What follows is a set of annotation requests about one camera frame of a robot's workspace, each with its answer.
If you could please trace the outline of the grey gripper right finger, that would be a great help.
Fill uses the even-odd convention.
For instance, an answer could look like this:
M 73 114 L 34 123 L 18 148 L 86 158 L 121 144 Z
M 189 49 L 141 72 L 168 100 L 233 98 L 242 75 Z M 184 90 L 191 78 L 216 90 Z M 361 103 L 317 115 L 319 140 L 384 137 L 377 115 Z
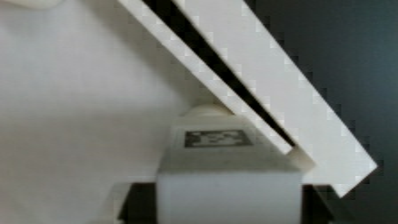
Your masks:
M 303 186 L 301 224 L 354 224 L 354 215 L 329 185 Z

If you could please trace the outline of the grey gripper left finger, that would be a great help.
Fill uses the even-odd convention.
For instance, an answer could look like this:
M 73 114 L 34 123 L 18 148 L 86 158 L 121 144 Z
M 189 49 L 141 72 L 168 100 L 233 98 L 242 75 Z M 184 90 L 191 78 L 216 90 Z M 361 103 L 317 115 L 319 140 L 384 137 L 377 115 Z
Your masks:
M 157 184 L 118 183 L 111 191 L 113 224 L 159 224 Z

